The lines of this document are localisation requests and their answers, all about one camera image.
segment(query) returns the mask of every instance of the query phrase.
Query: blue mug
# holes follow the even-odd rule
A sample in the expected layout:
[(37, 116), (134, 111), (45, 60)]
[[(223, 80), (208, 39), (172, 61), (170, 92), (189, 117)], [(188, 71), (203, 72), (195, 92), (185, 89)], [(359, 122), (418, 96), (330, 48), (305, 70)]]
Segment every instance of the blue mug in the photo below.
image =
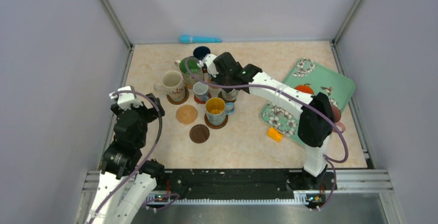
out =
[(208, 85), (202, 82), (196, 82), (193, 85), (193, 93), (195, 93), (195, 97), (200, 101), (206, 102), (210, 98), (208, 97)]
[(206, 112), (208, 121), (214, 126), (219, 126), (225, 122), (227, 115), (234, 112), (234, 104), (225, 103), (220, 98), (210, 98), (206, 102)]

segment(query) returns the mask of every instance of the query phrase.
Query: floral tray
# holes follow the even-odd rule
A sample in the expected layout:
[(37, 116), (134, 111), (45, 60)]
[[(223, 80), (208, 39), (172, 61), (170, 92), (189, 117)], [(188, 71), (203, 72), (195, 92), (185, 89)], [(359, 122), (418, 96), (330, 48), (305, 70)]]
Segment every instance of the floral tray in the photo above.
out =
[[(356, 88), (351, 79), (307, 58), (298, 60), (295, 67), (283, 80), (283, 83), (314, 95), (322, 92), (329, 97), (330, 103), (341, 112), (347, 106)], [(261, 111), (261, 118), (284, 136), (291, 138), (302, 146), (304, 145), (296, 132), (298, 120), (291, 113), (268, 101)]]

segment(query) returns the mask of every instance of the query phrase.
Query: gray wall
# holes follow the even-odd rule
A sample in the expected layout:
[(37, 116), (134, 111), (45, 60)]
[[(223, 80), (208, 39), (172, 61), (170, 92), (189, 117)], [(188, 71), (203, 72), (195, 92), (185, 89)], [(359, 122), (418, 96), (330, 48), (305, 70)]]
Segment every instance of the gray wall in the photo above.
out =
[(0, 223), (72, 223), (127, 50), (98, 0), (0, 10)]
[(438, 0), (365, 0), (339, 49), (408, 223), (436, 223)]
[(109, 0), (134, 43), (181, 34), (224, 41), (328, 40), (354, 0)]

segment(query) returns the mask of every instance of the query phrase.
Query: table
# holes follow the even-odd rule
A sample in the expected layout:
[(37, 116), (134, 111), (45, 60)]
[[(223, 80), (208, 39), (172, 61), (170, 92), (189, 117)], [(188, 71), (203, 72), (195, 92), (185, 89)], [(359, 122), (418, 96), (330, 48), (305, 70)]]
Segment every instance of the table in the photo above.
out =
[[(335, 60), (328, 41), (306, 42), (245, 42), (202, 44), (210, 48), (211, 53), (219, 55), (230, 52), (236, 61), (244, 67), (252, 63), (260, 67), (273, 78), (281, 81), (298, 59), (307, 57), (325, 67), (337, 71)], [(280, 143), (266, 135), (268, 125), (260, 118), (265, 99), (240, 91), (235, 102), (236, 111), (227, 125), (220, 130), (210, 129), (210, 138), (201, 144), (189, 138), (190, 129), (204, 123), (204, 105), (197, 104), (190, 97), (184, 104), (190, 104), (198, 110), (197, 119), (191, 124), (181, 124), (176, 120), (176, 110), (181, 105), (167, 101), (166, 95), (154, 91), (153, 84), (169, 70), (177, 70), (174, 61), (191, 56), (199, 44), (151, 44), (136, 45), (128, 72), (127, 85), (134, 86), (142, 93), (152, 92), (161, 99), (166, 111), (163, 117), (163, 132), (157, 148), (151, 158), (166, 168), (301, 168), (304, 164), (304, 148), (294, 141), (283, 138)], [(213, 97), (218, 90), (210, 88)], [(344, 132), (349, 159), (335, 165), (340, 168), (367, 167), (357, 130), (348, 108), (342, 113), (341, 121), (347, 130)], [(158, 121), (148, 124), (147, 144), (142, 148), (143, 156), (150, 150), (158, 132)], [(332, 135), (327, 154), (335, 159), (343, 158), (342, 143), (336, 134)]]

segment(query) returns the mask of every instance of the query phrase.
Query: orange sponge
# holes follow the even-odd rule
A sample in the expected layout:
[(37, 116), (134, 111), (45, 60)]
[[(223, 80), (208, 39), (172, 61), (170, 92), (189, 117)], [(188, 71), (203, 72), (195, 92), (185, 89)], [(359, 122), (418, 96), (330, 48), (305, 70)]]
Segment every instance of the orange sponge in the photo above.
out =
[(283, 138), (283, 135), (273, 127), (271, 127), (266, 134), (277, 142), (280, 142)]

